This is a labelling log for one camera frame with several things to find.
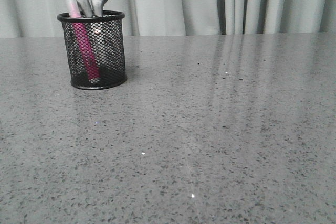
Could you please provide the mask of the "grey curtain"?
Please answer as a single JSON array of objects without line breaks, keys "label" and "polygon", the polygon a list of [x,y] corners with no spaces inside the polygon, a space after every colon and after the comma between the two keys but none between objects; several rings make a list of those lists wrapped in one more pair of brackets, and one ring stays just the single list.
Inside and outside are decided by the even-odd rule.
[{"label": "grey curtain", "polygon": [[[109,0],[135,36],[335,31],[335,0]],[[58,37],[64,0],[1,0],[1,37]]]}]

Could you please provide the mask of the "black mesh pen cup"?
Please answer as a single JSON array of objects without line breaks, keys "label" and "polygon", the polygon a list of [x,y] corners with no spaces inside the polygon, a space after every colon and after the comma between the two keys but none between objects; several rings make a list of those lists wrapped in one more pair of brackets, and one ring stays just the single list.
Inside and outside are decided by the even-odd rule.
[{"label": "black mesh pen cup", "polygon": [[[118,86],[127,80],[123,45],[124,13],[105,10],[102,17],[70,18],[68,13],[57,16],[61,22],[70,71],[70,83],[84,90],[99,90]],[[95,55],[100,81],[90,83],[76,40],[72,23],[85,25]]]}]

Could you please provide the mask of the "pink highlighter pen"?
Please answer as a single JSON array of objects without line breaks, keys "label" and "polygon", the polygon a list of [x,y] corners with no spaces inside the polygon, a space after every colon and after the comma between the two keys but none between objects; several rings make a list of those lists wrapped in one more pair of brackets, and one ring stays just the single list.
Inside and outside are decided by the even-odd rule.
[{"label": "pink highlighter pen", "polygon": [[[70,18],[81,18],[80,10],[76,0],[65,0]],[[90,83],[96,84],[100,81],[100,74],[96,64],[95,55],[83,23],[74,22],[72,27],[75,31],[76,40],[86,68]]]}]

